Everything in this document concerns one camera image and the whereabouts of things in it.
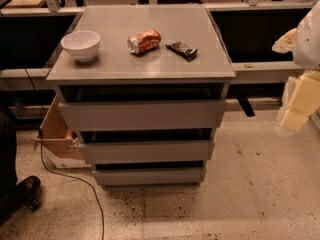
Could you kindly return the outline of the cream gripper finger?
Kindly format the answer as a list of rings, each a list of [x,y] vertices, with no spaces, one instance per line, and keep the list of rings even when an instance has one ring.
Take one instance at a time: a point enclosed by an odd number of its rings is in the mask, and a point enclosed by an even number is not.
[[[279,126],[287,131],[299,131],[320,108],[320,72],[307,71],[296,81]]]

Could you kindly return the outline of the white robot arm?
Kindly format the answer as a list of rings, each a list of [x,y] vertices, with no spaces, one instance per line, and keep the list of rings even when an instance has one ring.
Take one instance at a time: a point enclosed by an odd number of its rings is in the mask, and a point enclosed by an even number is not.
[[[320,1],[296,28],[273,44],[272,50],[282,54],[291,52],[294,63],[305,70],[295,81],[279,122],[279,131],[289,135],[298,132],[320,108]]]

